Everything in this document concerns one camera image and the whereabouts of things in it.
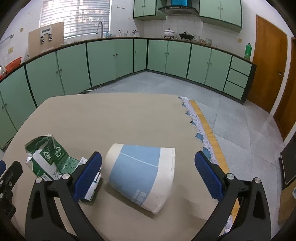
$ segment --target metal screw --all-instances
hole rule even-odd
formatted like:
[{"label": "metal screw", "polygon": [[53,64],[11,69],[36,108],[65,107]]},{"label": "metal screw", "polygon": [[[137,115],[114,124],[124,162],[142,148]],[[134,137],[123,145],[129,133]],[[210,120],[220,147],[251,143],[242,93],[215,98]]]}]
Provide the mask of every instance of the metal screw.
[{"label": "metal screw", "polygon": [[226,177],[229,179],[229,180],[233,180],[234,179],[234,175],[232,173],[228,173],[226,175]]},{"label": "metal screw", "polygon": [[42,177],[38,177],[38,178],[36,178],[36,180],[35,180],[36,183],[40,183],[41,181],[42,181]]},{"label": "metal screw", "polygon": [[257,184],[261,183],[261,180],[260,178],[256,177],[255,180],[254,180]]},{"label": "metal screw", "polygon": [[69,174],[69,173],[65,173],[65,174],[62,176],[62,178],[63,178],[64,180],[69,179],[69,177],[70,177],[70,174]]}]

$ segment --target blue and white paper cup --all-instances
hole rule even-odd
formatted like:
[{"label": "blue and white paper cup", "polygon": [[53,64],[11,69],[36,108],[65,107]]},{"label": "blue and white paper cup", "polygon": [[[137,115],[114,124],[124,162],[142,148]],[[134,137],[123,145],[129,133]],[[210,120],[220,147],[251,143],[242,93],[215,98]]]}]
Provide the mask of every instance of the blue and white paper cup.
[{"label": "blue and white paper cup", "polygon": [[157,214],[173,184],[175,158],[175,148],[114,144],[101,175],[122,195]]}]

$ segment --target countertop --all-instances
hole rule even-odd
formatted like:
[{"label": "countertop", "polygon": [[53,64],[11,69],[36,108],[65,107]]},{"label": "countertop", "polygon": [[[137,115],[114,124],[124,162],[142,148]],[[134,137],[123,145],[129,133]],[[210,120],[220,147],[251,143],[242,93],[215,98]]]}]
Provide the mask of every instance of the countertop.
[{"label": "countertop", "polygon": [[13,71],[9,72],[7,75],[5,75],[2,79],[0,79],[0,82],[2,82],[3,80],[5,80],[9,75],[11,75],[14,71],[18,70],[19,68],[23,67],[24,65],[28,64],[29,62],[35,60],[35,59],[38,59],[44,55],[47,55],[51,52],[55,52],[55,51],[58,51],[60,49],[63,49],[63,48],[67,48],[67,47],[71,47],[71,46],[74,46],[74,45],[79,45],[79,44],[84,44],[84,43],[90,43],[90,42],[96,42],[96,41],[104,41],[104,40],[111,40],[111,39],[155,39],[155,40],[168,40],[168,41],[177,41],[177,42],[185,42],[185,43],[190,43],[190,44],[195,44],[195,45],[200,45],[200,46],[204,46],[204,47],[208,47],[208,48],[211,48],[211,49],[216,49],[216,50],[219,50],[221,52],[224,52],[224,53],[227,53],[227,54],[230,54],[230,55],[233,55],[239,59],[242,59],[250,64],[253,64],[251,61],[248,61],[246,59],[244,59],[243,57],[241,56],[238,56],[234,53],[231,53],[229,51],[226,51],[226,50],[223,50],[223,49],[220,49],[220,48],[216,48],[216,47],[213,47],[213,46],[209,46],[209,45],[206,45],[206,44],[202,44],[202,43],[199,43],[199,42],[190,42],[190,41],[183,41],[183,40],[179,40],[179,39],[165,39],[165,38],[142,38],[142,37],[115,37],[115,38],[97,38],[97,39],[88,39],[88,40],[82,40],[82,41],[77,41],[77,42],[73,42],[73,43],[69,43],[69,44],[63,44],[55,49],[51,49],[49,51],[46,51],[46,52],[43,52],[39,55],[36,55],[34,56],[33,58],[30,58],[24,62],[22,62],[17,68],[15,68]]}]

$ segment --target green bottle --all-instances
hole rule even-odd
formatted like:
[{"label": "green bottle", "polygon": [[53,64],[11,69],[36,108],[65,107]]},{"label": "green bottle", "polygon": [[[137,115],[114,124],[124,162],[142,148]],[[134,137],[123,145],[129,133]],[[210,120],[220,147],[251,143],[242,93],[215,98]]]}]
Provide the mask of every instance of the green bottle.
[{"label": "green bottle", "polygon": [[248,43],[247,46],[246,46],[246,52],[244,53],[244,58],[247,59],[247,60],[250,60],[251,52],[252,52],[252,46],[251,46],[250,43]]}]

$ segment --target yellow floor strip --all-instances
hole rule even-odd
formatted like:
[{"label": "yellow floor strip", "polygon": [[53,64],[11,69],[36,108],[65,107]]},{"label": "yellow floor strip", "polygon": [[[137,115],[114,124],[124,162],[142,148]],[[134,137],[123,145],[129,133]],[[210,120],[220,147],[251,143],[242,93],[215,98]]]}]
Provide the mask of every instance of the yellow floor strip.
[{"label": "yellow floor strip", "polygon": [[[190,100],[190,104],[192,105],[195,113],[198,115],[198,117],[202,123],[202,126],[203,126],[205,133],[207,135],[207,138],[208,138],[211,146],[213,147],[213,150],[214,150],[214,153],[215,153],[215,156],[217,158],[220,168],[222,169],[222,171],[224,173],[229,173],[230,171],[229,171],[228,165],[226,163],[225,157],[221,151],[221,148],[220,148],[220,146],[216,140],[216,137],[214,136],[206,118],[204,117],[200,108],[198,107],[198,105],[196,104],[196,102],[194,100]],[[238,210],[239,210],[239,202],[238,202],[238,200],[236,200],[234,207],[232,209],[233,221],[235,220],[235,218],[237,216]]]}]

